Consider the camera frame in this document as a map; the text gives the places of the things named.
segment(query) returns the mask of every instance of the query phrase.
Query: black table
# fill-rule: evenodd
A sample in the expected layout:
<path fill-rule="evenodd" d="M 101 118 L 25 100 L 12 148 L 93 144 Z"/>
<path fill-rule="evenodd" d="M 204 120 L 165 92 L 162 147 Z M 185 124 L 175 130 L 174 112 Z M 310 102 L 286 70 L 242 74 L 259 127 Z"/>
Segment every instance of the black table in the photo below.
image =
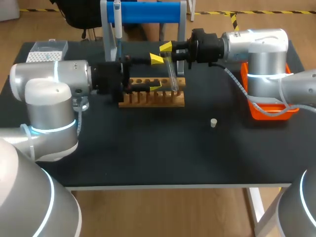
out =
<path fill-rule="evenodd" d="M 160 44 L 128 42 L 126 54 L 158 53 Z M 25 62 L 33 43 L 23 44 L 15 63 Z M 102 62 L 102 43 L 69 42 L 65 60 Z M 303 70 L 289 45 L 288 64 Z M 240 78 L 239 64 L 224 64 Z M 167 76 L 162 66 L 133 66 L 133 77 Z M 39 163 L 63 186 L 200 185 L 249 187 L 289 184 L 316 164 L 315 115 L 300 110 L 289 121 L 256 122 L 246 99 L 220 68 L 185 65 L 184 108 L 119 109 L 106 96 L 90 96 L 77 150 L 53 163 Z M 28 123 L 26 106 L 8 81 L 0 96 L 1 127 Z M 218 120 L 215 129 L 210 120 Z"/>

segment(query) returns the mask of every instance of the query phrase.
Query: metal frame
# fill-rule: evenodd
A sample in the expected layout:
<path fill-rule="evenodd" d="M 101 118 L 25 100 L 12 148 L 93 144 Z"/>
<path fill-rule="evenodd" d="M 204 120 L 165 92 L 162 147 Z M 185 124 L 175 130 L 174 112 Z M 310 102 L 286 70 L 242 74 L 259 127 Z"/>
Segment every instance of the metal frame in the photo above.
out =
<path fill-rule="evenodd" d="M 112 24 L 108 22 L 107 0 L 100 0 L 101 22 L 103 30 L 103 45 L 106 62 L 113 62 L 117 57 L 117 45 Z"/>
<path fill-rule="evenodd" d="M 103 44 L 105 51 L 105 61 L 115 61 L 117 54 L 116 40 L 113 34 L 112 24 L 108 22 L 107 0 L 100 0 L 101 21 L 103 29 Z M 186 40 L 186 14 L 187 2 L 180 1 L 180 21 L 178 24 L 178 41 Z M 178 75 L 184 74 L 184 62 L 177 62 Z"/>
<path fill-rule="evenodd" d="M 186 40 L 187 2 L 180 2 L 180 23 L 178 24 L 178 41 Z M 184 61 L 177 61 L 177 74 L 184 75 Z"/>

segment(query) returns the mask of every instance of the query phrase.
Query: test tube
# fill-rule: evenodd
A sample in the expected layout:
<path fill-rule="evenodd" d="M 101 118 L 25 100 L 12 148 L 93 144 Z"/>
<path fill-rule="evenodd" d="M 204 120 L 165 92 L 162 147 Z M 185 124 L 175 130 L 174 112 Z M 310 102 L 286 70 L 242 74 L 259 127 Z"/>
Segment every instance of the test tube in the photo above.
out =
<path fill-rule="evenodd" d="M 168 71 L 168 74 L 169 74 L 171 90 L 172 91 L 178 91 L 179 90 L 179 86 L 178 86 L 176 72 L 174 70 L 174 65 L 173 65 L 172 59 L 171 59 L 171 53 L 170 52 L 166 52 L 166 57 L 164 57 L 163 60 L 164 60 L 164 63 L 166 64 L 167 71 Z"/>

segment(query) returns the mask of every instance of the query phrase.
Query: blue cylinder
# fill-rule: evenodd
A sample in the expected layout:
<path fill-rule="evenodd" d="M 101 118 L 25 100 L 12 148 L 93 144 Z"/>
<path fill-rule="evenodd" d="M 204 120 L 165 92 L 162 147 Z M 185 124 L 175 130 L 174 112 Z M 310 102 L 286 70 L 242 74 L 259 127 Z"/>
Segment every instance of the blue cylinder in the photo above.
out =
<path fill-rule="evenodd" d="M 122 23 L 180 23 L 179 2 L 122 2 Z M 113 2 L 107 2 L 108 22 L 114 23 Z"/>

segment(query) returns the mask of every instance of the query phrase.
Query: orange tray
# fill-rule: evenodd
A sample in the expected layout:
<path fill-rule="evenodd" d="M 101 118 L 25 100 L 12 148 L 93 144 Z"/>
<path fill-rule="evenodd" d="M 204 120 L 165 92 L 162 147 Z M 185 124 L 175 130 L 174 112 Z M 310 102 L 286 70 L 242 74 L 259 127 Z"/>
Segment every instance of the orange tray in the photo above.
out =
<path fill-rule="evenodd" d="M 288 65 L 286 64 L 286 73 L 291 73 Z M 241 78 L 242 78 L 242 84 L 245 90 L 248 92 L 248 64 L 242 63 L 241 65 Z M 289 110 L 285 112 L 282 115 L 271 117 L 264 115 L 259 110 L 257 110 L 252 103 L 248 100 L 249 108 L 251 115 L 256 120 L 288 120 L 293 114 L 297 113 L 299 111 L 299 108 L 294 110 Z M 258 106 L 261 107 L 264 111 L 268 113 L 277 113 L 285 109 L 285 105 L 276 105 L 276 104 L 258 104 Z"/>

